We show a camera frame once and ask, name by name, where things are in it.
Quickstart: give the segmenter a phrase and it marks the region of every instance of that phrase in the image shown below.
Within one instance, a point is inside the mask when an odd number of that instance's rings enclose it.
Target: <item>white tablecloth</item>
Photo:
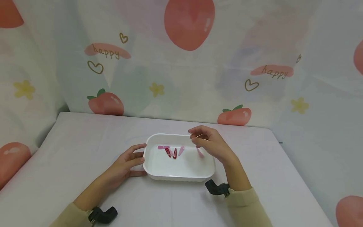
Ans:
[[[61,113],[39,151],[0,191],[0,226],[49,226],[128,147],[155,133],[188,134],[200,123]],[[275,227],[331,227],[269,129],[216,128],[241,160]],[[212,177],[226,182],[221,163]],[[203,183],[130,178],[102,204],[119,215],[110,226],[232,226],[224,196]]]

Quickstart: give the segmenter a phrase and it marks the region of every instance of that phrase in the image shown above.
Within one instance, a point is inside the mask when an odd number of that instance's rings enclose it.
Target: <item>peach illustration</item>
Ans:
[[[192,51],[208,37],[214,16],[213,0],[169,0],[164,14],[165,30],[175,45]]]
[[[222,125],[245,126],[251,118],[251,110],[242,108],[243,105],[235,107],[233,110],[224,109],[218,117],[217,123]]]
[[[344,197],[338,202],[335,215],[339,227],[363,227],[363,197]]]
[[[31,157],[29,148],[18,142],[0,148],[0,190]]]
[[[355,49],[353,62],[357,70],[363,75],[363,40]]]
[[[0,1],[0,28],[16,28],[24,24],[13,0]]]
[[[95,114],[123,115],[123,104],[115,94],[106,92],[103,88],[98,91],[97,97],[87,96],[88,106]]]

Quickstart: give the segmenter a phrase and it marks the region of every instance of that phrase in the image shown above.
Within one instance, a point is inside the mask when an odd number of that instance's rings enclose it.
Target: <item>yellow flower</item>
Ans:
[[[29,100],[33,99],[33,93],[35,92],[35,88],[30,85],[29,81],[24,80],[23,83],[15,82],[14,87],[18,89],[18,91],[14,94],[16,98],[25,96]]]
[[[162,84],[157,85],[156,83],[153,83],[152,87],[149,87],[149,89],[153,92],[154,97],[158,96],[158,94],[161,96],[164,95],[164,85]]]
[[[304,102],[304,98],[300,97],[297,101],[291,100],[291,104],[294,106],[291,110],[292,112],[299,112],[300,114],[304,114],[305,111],[309,108],[309,103]]]

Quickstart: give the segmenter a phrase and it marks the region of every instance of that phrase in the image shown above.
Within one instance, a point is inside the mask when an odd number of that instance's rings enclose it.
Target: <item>finger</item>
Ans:
[[[144,162],[145,162],[145,158],[144,157],[142,157],[142,158],[135,158],[135,159],[132,159],[132,160],[126,162],[125,163],[125,168],[129,170],[132,167],[141,165]]]
[[[197,148],[198,148],[198,146],[199,147],[204,147],[206,150],[210,149],[210,146],[212,145],[210,141],[204,140],[204,139],[201,139],[201,138],[193,138],[192,143],[197,145]]]
[[[146,143],[142,143],[142,144],[137,144],[137,145],[133,145],[131,146],[129,149],[127,149],[124,154],[132,154],[134,151],[139,150],[141,148],[145,148],[146,147]]]
[[[197,134],[191,134],[191,135],[190,135],[190,138],[191,138],[191,139],[196,138],[196,137],[201,138],[201,139],[208,139],[208,136],[203,135],[203,134],[200,134],[200,135],[197,135]]]
[[[136,152],[136,153],[132,153],[130,154],[130,160],[135,159],[135,158],[141,158],[142,156],[144,156],[144,152]]]
[[[199,125],[197,127],[189,129],[188,132],[196,135],[204,134],[209,138],[213,134],[214,130],[215,129],[209,128],[207,126]]]
[[[145,171],[131,170],[129,177],[142,177],[142,176],[146,176],[146,175],[147,175],[147,173]]]

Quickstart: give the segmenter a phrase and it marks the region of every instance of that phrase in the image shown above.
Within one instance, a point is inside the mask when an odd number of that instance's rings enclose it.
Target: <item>black wrist strap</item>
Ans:
[[[99,207],[95,207],[92,210],[92,213],[88,216],[88,220],[92,224],[95,222],[102,224],[109,224],[115,219],[116,216],[117,216],[117,210],[114,207],[111,207],[106,212],[103,212]]]
[[[208,189],[209,193],[212,195],[222,195],[227,198],[229,196],[229,184],[222,183],[220,185],[216,185],[213,180],[207,181],[205,184],[206,188]]]

